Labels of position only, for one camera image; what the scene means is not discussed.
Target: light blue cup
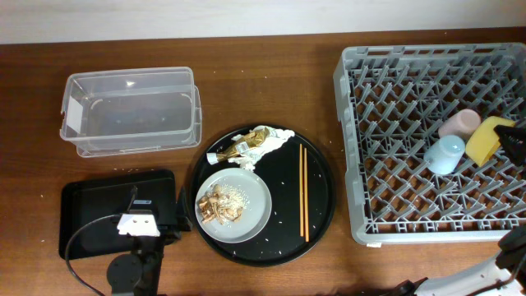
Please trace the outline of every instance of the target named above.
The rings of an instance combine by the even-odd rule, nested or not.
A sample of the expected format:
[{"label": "light blue cup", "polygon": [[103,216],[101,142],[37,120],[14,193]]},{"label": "light blue cup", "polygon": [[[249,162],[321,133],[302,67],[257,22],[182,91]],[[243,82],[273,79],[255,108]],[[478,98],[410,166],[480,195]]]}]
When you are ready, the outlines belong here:
[{"label": "light blue cup", "polygon": [[444,175],[453,173],[465,151],[466,145],[459,136],[444,136],[424,153],[424,160],[431,163],[427,167],[430,171]]}]

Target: pink cup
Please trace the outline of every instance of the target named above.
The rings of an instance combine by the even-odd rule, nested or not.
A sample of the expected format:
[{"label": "pink cup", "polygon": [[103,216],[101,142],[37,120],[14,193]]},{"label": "pink cup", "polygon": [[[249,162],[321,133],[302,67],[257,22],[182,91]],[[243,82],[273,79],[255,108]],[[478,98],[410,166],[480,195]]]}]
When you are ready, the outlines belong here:
[{"label": "pink cup", "polygon": [[442,124],[438,129],[438,136],[455,135],[467,141],[480,123],[480,115],[477,112],[471,109],[463,109]]}]

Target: white plate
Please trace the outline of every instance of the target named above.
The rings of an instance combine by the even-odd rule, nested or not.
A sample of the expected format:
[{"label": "white plate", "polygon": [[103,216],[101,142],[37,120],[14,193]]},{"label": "white plate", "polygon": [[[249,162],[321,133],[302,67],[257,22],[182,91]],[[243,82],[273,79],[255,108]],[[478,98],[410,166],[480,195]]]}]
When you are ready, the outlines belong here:
[{"label": "white plate", "polygon": [[[199,200],[215,184],[230,185],[243,190],[246,194],[247,208],[243,210],[239,222],[221,225],[216,219],[203,224]],[[272,211],[272,199],[269,188],[255,173],[245,169],[223,169],[214,173],[201,184],[196,197],[196,217],[205,232],[223,243],[240,243],[258,234],[266,225]]]}]

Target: wooden chopstick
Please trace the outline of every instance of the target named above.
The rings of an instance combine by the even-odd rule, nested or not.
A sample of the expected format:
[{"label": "wooden chopstick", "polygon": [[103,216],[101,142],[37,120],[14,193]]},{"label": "wooden chopstick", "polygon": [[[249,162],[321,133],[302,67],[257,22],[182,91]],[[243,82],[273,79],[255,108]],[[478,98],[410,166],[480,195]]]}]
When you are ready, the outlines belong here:
[{"label": "wooden chopstick", "polygon": [[303,237],[303,145],[299,145],[299,236]]},{"label": "wooden chopstick", "polygon": [[303,151],[303,175],[305,180],[303,180],[303,195],[305,196],[305,241],[309,242],[309,187],[307,181],[307,148]]}]

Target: yellow sponge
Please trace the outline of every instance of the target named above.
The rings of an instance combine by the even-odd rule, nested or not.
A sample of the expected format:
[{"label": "yellow sponge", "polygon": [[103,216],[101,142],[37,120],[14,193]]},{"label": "yellow sponge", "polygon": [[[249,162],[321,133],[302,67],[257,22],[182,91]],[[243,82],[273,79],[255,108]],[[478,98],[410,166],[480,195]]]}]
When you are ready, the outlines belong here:
[{"label": "yellow sponge", "polygon": [[483,166],[499,149],[501,143],[499,136],[493,128],[498,125],[513,127],[513,120],[491,116],[484,120],[477,130],[469,138],[466,145],[466,155],[472,159],[478,166]]}]

